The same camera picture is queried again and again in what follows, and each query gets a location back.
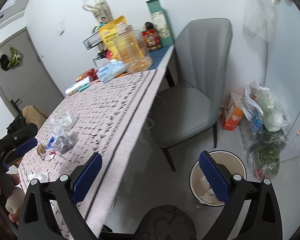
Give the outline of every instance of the white wall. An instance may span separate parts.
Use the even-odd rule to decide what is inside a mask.
[[[26,21],[24,17],[21,17],[4,28],[0,29],[0,43],[3,42],[6,38],[10,37],[17,31],[21,30],[26,26]],[[0,138],[7,134],[7,127],[13,121],[14,116],[7,108],[0,96]]]
[[[113,17],[125,15],[135,29],[151,21],[147,0],[107,0]],[[168,12],[175,37],[191,20],[210,17],[228,18],[234,37],[230,49],[226,93],[242,93],[244,84],[263,81],[266,66],[266,42],[252,40],[242,30],[245,0],[160,0]],[[64,93],[83,71],[94,67],[96,52],[82,44],[96,23],[92,13],[84,11],[82,0],[30,0],[25,11],[27,28],[38,54],[52,79]],[[58,35],[58,23],[65,32]]]

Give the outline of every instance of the floor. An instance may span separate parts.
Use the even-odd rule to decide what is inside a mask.
[[[172,204],[194,221],[197,239],[202,239],[219,216],[222,207],[200,205],[192,196],[189,174],[203,150],[213,151],[212,129],[169,149],[176,166],[173,172],[162,151],[147,140],[147,130],[140,135],[116,195],[116,203],[105,224],[114,232],[134,233],[140,220],[155,206]],[[244,163],[239,129],[227,131],[218,124],[216,150],[238,155]],[[277,195],[283,226],[283,239],[289,239],[300,224],[300,156],[281,162],[279,174],[272,180]],[[247,180],[255,180],[247,167]],[[246,201],[228,239],[237,236],[245,218]]]

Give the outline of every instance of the plastic jar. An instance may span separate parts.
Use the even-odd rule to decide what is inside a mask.
[[[114,44],[121,60],[127,65],[128,72],[136,73],[148,69],[152,59],[142,34],[133,30],[132,26],[125,22],[118,24],[117,34]]]

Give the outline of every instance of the yellow snack pouch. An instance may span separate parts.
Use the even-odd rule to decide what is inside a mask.
[[[109,49],[113,56],[113,59],[119,59],[119,51],[117,50],[116,46],[114,45],[114,39],[117,36],[117,24],[125,22],[127,20],[124,16],[120,16],[117,19],[107,23],[106,25],[99,28],[99,33],[102,38],[103,43],[106,45],[107,49]]]

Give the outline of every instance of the orange and white carton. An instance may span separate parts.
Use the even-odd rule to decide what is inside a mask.
[[[231,92],[228,101],[222,111],[222,128],[233,131],[243,117],[241,109],[242,96]]]

